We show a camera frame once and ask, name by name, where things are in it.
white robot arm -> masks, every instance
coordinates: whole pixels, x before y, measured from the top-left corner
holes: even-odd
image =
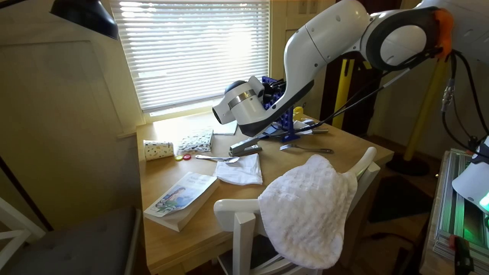
[[[373,67],[387,72],[413,67],[428,56],[446,56],[453,41],[466,53],[477,47],[489,60],[489,50],[485,50],[489,49],[489,29],[483,29],[489,17],[482,14],[488,8],[489,1],[480,0],[425,0],[416,9],[368,14],[359,1],[342,0],[287,41],[287,87],[271,108],[261,105],[255,81],[240,81],[226,90],[213,108],[214,115],[222,124],[237,121],[242,133],[255,136],[310,90],[323,66],[350,50],[361,52]]]

window blinds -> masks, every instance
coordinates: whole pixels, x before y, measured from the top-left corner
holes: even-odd
[[[144,111],[220,98],[269,73],[269,0],[121,0],[113,9]]]

book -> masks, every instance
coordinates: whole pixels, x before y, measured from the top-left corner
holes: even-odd
[[[216,176],[187,173],[155,200],[144,211],[144,215],[155,223],[180,232],[217,186]]]

wooden chair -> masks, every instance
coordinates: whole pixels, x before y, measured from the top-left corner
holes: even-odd
[[[358,194],[352,202],[350,211],[365,192],[367,186],[381,168],[373,162],[376,148],[370,147],[365,154],[346,174],[358,177]],[[214,212],[223,231],[232,232],[232,252],[219,257],[219,263],[228,275],[303,275],[323,273],[323,270],[310,270],[297,266],[281,255],[275,255],[257,267],[251,267],[252,243],[255,235],[266,235],[263,221],[260,218],[260,208],[257,199],[223,199],[214,203]]]
[[[112,211],[83,226],[44,232],[0,197],[0,221],[8,240],[0,250],[0,272],[38,275],[129,275],[141,225],[135,208]]]

white cloth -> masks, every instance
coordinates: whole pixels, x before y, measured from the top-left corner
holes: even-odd
[[[303,267],[332,267],[342,250],[356,188],[355,176],[336,173],[318,154],[275,179],[258,197],[258,206],[277,252]]]
[[[258,153],[242,156],[240,160],[228,163],[217,162],[216,177],[232,185],[261,185],[261,166]]]

